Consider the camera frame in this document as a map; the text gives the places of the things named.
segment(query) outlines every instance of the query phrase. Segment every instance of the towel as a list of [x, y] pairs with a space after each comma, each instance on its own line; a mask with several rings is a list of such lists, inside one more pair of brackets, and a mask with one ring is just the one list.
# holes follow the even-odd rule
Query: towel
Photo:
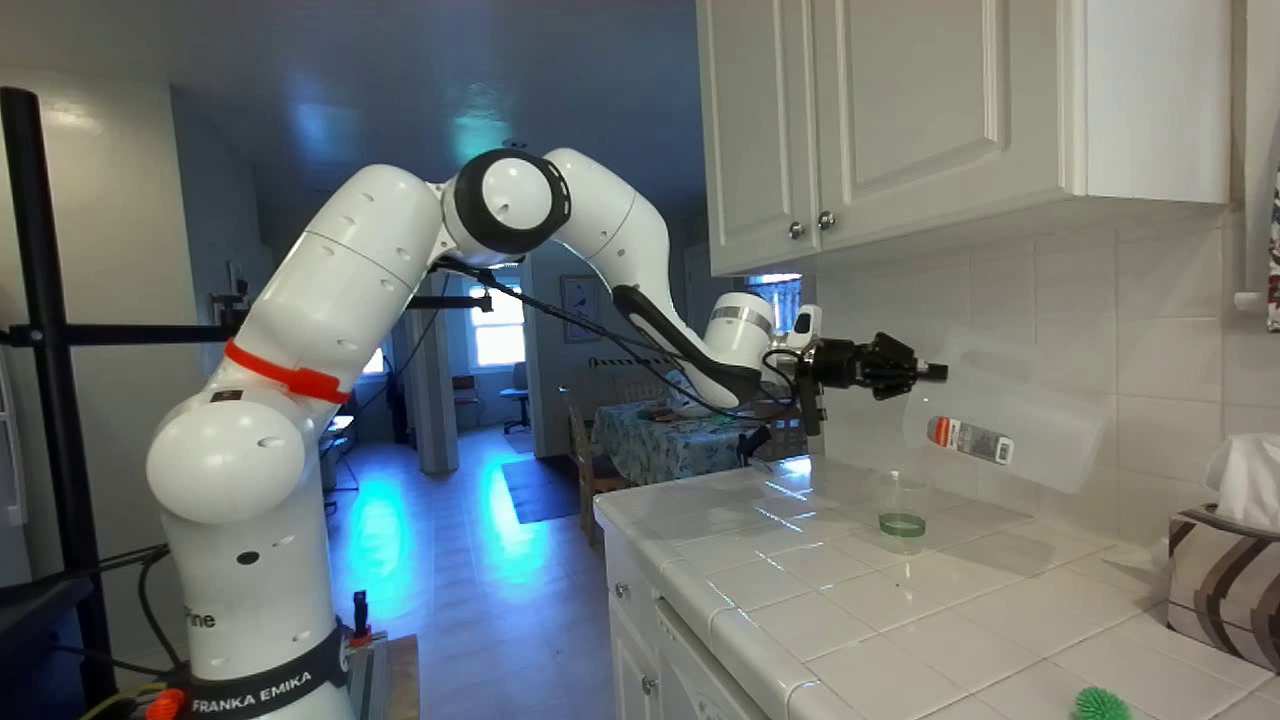
[[1227, 434], [1208, 478], [1220, 492], [1220, 518], [1254, 533], [1280, 533], [1280, 434]]

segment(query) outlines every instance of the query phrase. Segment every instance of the clear cup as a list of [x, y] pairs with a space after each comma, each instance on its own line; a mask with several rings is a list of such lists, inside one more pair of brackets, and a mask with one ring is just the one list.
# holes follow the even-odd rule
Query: clear cup
[[933, 488], [905, 478], [902, 468], [876, 471], [876, 526], [883, 547], [919, 551], [930, 537]]

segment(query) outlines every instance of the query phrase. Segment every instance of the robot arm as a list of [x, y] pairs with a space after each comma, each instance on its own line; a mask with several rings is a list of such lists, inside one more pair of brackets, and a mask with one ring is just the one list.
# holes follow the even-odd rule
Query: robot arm
[[[668, 224], [616, 173], [557, 147], [543, 161], [520, 151], [477, 156], [443, 195], [443, 224], [466, 245], [533, 250], [557, 240], [598, 268], [622, 317], [627, 317], [663, 352], [681, 356], [696, 396], [712, 407], [745, 407], [774, 396], [775, 376], [766, 356], [775, 347], [774, 308], [750, 291], [729, 291], [712, 308], [708, 336], [696, 336], [668, 283]], [[918, 380], [945, 380], [945, 366], [918, 364], [918, 352], [893, 336], [876, 344], [818, 339], [818, 312], [800, 317], [781, 347], [800, 356], [800, 380], [833, 387], [872, 387], [902, 396]]]
[[[188, 605], [192, 710], [350, 720], [329, 605], [318, 438], [437, 260], [520, 256], [550, 237], [583, 256], [616, 308], [684, 358], [718, 407], [769, 396], [774, 312], [734, 291], [696, 336], [668, 286], [661, 210], [579, 151], [487, 151], [453, 184], [357, 173], [305, 229], [210, 387], [164, 415], [147, 485]], [[933, 380], [905, 344], [796, 326], [803, 382], [876, 396]]]

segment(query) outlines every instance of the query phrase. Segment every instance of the floor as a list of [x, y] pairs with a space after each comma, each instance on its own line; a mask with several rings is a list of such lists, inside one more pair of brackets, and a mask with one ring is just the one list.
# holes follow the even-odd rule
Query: floor
[[412, 446], [351, 446], [331, 511], [335, 597], [369, 593], [376, 631], [420, 636], [428, 720], [607, 720], [603, 560], [578, 514], [520, 522], [502, 468], [527, 427], [460, 434], [428, 478]]

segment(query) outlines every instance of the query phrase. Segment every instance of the cable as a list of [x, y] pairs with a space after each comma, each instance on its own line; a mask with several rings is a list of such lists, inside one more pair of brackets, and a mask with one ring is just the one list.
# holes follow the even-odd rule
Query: cable
[[792, 347], [774, 347], [774, 352], [762, 356], [762, 364], [790, 382], [785, 407], [792, 407], [796, 396], [800, 396], [800, 380], [790, 376], [781, 364], [774, 364], [775, 356], [790, 356], [792, 364], [800, 364], [800, 352], [792, 352]]
[[116, 702], [135, 702], [135, 692], [116, 692], [116, 697], [93, 702], [80, 720], [96, 720], [96, 715], [103, 715], [103, 710], [116, 706]]
[[393, 376], [401, 376], [401, 370], [407, 366], [407, 358], [420, 352], [420, 344], [437, 332], [437, 319], [442, 319], [442, 308], [434, 308], [428, 326], [415, 332], [415, 339], [407, 344], [407, 352], [405, 352], [405, 358], [393, 366]]
[[661, 352], [654, 339], [622, 336], [622, 332], [614, 332], [614, 326], [603, 326], [603, 324], [598, 324], [598, 319], [579, 319], [579, 317], [571, 317], [571, 312], [566, 312], [566, 308], [557, 308], [557, 303], [543, 303], [543, 301], [537, 301], [537, 296], [523, 296], [523, 291], [502, 283], [487, 268], [443, 265], [443, 273], [477, 277], [485, 286], [496, 286], [496, 291], [504, 291], [504, 296], [518, 296], [520, 303], [527, 303], [527, 308], [537, 308], [537, 312], [543, 312], [543, 317], [551, 317], [551, 319], [562, 319], [562, 324], [571, 324], [571, 326], [583, 326], [583, 332], [593, 332], [593, 336], [603, 336], [603, 339], [614, 339], [624, 356], [633, 356], [648, 376], [655, 376], [668, 392], [701, 404], [703, 412], [734, 415], [734, 412], [723, 412], [723, 407], [712, 407], [712, 404], [701, 398], [696, 392], [673, 382], [655, 364], [677, 358], [677, 356], [673, 356], [673, 352]]
[[164, 654], [174, 659], [174, 668], [186, 668], [186, 659], [176, 654], [174, 638], [164, 636], [164, 627], [159, 627], [159, 620], [155, 620], [155, 608], [151, 608], [151, 597], [147, 597], [151, 569], [155, 569], [164, 555], [168, 555], [168, 547], [155, 551], [155, 555], [147, 555], [146, 569], [135, 573], [135, 605], [146, 608], [146, 620], [147, 620], [155, 642], [164, 649]]
[[76, 642], [53, 642], [58, 653], [67, 653], [67, 654], [86, 654], [93, 664], [112, 664], [112, 668], [125, 668], [125, 670], [135, 670], [135, 676], [155, 676], [155, 680], [168, 680], [164, 668], [147, 668], [147, 664], [132, 664], [132, 659], [116, 659], [107, 653], [93, 653], [93, 649], [76, 649]]
[[103, 560], [96, 560], [96, 563], [90, 563], [90, 569], [67, 569], [67, 573], [35, 577], [35, 581], [18, 585], [18, 589], [0, 589], [0, 605], [25, 598], [25, 597], [31, 597], [31, 593], [42, 593], [42, 589], [48, 589], [48, 585], [73, 581], [73, 577], [103, 577], [103, 573], [142, 563], [142, 560], [147, 560], [147, 555], [155, 555], [155, 551], [168, 551], [168, 543], [128, 547], [128, 551], [103, 555]]

